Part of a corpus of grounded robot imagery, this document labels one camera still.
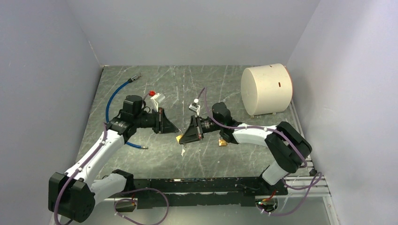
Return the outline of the small brass padlock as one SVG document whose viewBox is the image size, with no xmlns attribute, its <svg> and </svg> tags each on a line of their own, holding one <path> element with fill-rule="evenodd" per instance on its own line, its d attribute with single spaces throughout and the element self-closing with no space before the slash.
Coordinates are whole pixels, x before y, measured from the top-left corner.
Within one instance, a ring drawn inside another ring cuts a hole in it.
<svg viewBox="0 0 398 225">
<path fill-rule="evenodd" d="M 220 147 L 221 147 L 221 146 L 227 146 L 228 143 L 227 143 L 224 139 L 219 138 L 219 140 L 218 140 L 218 145 L 219 145 Z"/>
</svg>

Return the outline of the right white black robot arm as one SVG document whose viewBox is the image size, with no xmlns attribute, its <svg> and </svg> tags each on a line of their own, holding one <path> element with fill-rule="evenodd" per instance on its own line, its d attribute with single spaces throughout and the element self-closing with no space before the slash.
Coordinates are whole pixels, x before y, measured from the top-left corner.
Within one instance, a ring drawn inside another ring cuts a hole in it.
<svg viewBox="0 0 398 225">
<path fill-rule="evenodd" d="M 262 179 L 258 182 L 261 193 L 272 193 L 282 178 L 307 167 L 306 159 L 312 147 L 290 123 L 282 121 L 278 125 L 265 127 L 238 122 L 223 102 L 214 104 L 210 112 L 207 118 L 192 116 L 178 143 L 183 145 L 200 141 L 205 133 L 219 131 L 220 137 L 227 143 L 267 147 L 274 161 L 261 174 Z"/>
</svg>

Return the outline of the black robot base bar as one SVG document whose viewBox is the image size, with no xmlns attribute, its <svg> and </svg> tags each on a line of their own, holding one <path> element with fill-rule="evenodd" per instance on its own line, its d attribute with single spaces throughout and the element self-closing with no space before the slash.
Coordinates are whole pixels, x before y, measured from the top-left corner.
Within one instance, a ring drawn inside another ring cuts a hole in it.
<svg viewBox="0 0 398 225">
<path fill-rule="evenodd" d="M 281 181 L 270 185 L 262 177 L 134 179 L 115 198 L 133 197 L 138 209 L 176 206 L 255 206 L 261 199 L 287 195 Z"/>
</svg>

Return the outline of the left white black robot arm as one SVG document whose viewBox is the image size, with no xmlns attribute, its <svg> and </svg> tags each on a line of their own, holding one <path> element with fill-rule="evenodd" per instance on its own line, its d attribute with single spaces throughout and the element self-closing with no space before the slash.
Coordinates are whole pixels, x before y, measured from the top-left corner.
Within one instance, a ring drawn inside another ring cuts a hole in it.
<svg viewBox="0 0 398 225">
<path fill-rule="evenodd" d="M 48 208 L 53 212 L 53 224 L 59 225 L 59 217 L 71 222 L 84 222 L 95 206 L 106 198 L 120 194 L 146 191 L 136 188 L 134 176 L 115 170 L 106 178 L 96 181 L 100 170 L 113 154 L 127 144 L 139 128 L 150 128 L 156 134 L 178 132 L 178 128 L 166 117 L 159 103 L 164 94 L 148 93 L 144 97 L 128 95 L 122 109 L 104 124 L 104 130 L 88 152 L 66 172 L 54 173 L 49 179 Z"/>
</svg>

